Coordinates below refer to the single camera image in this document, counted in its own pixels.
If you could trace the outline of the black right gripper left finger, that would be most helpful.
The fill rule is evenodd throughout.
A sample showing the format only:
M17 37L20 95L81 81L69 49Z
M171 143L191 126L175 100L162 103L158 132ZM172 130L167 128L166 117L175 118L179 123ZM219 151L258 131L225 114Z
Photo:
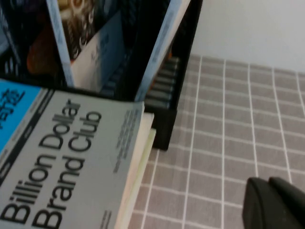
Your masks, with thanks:
M247 180L243 211L245 229L296 229L298 220L276 190L258 177Z

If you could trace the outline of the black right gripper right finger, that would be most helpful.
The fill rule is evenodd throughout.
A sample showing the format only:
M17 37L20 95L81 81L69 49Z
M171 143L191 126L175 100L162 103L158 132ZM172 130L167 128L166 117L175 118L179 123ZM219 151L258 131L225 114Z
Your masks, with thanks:
M269 184L279 194L294 218L305 228L305 193L280 177L270 177Z

